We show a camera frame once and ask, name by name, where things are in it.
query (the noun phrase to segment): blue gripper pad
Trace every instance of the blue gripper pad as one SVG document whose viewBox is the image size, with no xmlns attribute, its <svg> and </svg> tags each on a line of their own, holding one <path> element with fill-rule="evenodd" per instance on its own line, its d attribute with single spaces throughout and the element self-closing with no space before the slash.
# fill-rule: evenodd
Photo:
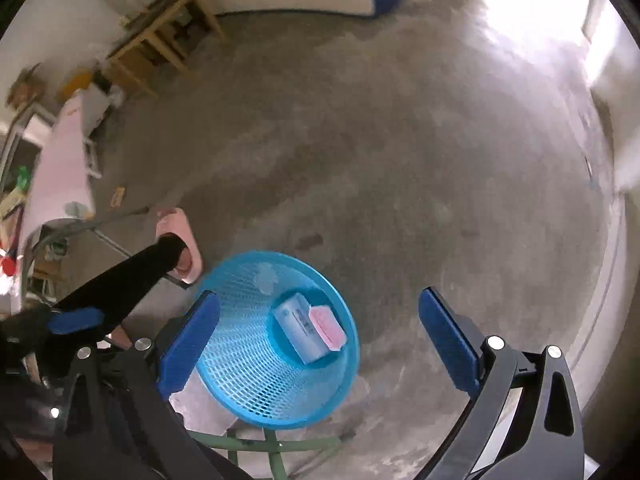
<svg viewBox="0 0 640 480">
<path fill-rule="evenodd" d="M 418 300 L 418 314 L 455 387 L 475 397 L 480 391 L 479 357 L 446 307 L 427 288 Z"/>
<path fill-rule="evenodd" d="M 164 400 L 184 388 L 220 321 L 220 302 L 208 290 L 191 309 L 189 319 L 160 358 L 158 391 Z"/>
</svg>

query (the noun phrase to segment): pink shoe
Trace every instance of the pink shoe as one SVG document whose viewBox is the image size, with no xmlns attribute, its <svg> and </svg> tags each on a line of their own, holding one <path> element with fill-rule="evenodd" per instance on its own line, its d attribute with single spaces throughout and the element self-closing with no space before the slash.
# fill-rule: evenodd
<svg viewBox="0 0 640 480">
<path fill-rule="evenodd" d="M 193 283 L 202 273 L 202 257 L 193 237 L 193 231 L 184 211 L 178 207 L 159 211 L 156 240 L 165 234 L 174 234 L 187 246 L 180 255 L 175 272 L 185 283 Z"/>
</svg>

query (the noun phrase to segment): metal bolt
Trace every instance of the metal bolt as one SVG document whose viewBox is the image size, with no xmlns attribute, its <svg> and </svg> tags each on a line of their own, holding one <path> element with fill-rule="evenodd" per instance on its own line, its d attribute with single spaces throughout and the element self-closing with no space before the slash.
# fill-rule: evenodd
<svg viewBox="0 0 640 480">
<path fill-rule="evenodd" d="M 78 350 L 78 359 L 87 359 L 91 355 L 91 349 L 88 346 L 83 346 Z"/>
<path fill-rule="evenodd" d="M 494 350 L 502 350 L 504 348 L 504 341 L 497 335 L 492 335 L 486 340 L 491 348 Z"/>
<path fill-rule="evenodd" d="M 562 351 L 555 345 L 551 345 L 549 348 L 546 349 L 546 351 L 549 352 L 549 355 L 553 359 L 558 359 L 562 355 Z"/>
<path fill-rule="evenodd" d="M 149 339 L 148 337 L 141 337 L 136 341 L 136 344 L 134 346 L 136 347 L 136 350 L 139 350 L 141 352 L 149 350 L 151 348 L 151 339 Z"/>
</svg>

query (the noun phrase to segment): gray floor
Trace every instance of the gray floor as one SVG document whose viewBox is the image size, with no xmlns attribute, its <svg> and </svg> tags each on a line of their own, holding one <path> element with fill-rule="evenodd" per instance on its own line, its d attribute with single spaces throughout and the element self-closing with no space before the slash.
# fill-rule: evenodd
<svg viewBox="0 0 640 480">
<path fill-rule="evenodd" d="M 116 186 L 123 207 L 179 205 L 207 269 L 281 251 L 349 305 L 357 392 L 307 434 L 355 437 L 309 478 L 412 478 L 460 414 L 465 396 L 417 319 L 425 286 L 517 348 L 574 338 L 604 251 L 610 165 L 585 46 L 552 17 L 534 0 L 430 0 L 377 20 L 229 16 L 233 46 L 207 36 L 189 58 L 196 79 L 164 67 L 158 100 L 135 97 L 105 124 L 99 210 Z M 105 232 L 138 250 L 153 227 Z M 71 254 L 71 287 L 118 261 L 91 235 Z M 126 328 L 148 335 L 187 304 L 161 283 Z"/>
</svg>

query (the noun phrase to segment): basket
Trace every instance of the basket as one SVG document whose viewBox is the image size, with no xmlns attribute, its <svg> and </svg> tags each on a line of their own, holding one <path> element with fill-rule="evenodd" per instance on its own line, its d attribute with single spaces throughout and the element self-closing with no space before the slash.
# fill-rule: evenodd
<svg viewBox="0 0 640 480">
<path fill-rule="evenodd" d="M 220 300 L 220 322 L 197 370 L 210 393 L 245 422 L 303 428 L 347 396 L 359 361 L 358 334 L 340 294 L 319 272 L 286 254 L 254 251 L 224 261 L 203 280 Z M 305 365 L 272 310 L 297 292 L 332 308 L 347 335 L 339 352 Z"/>
</svg>

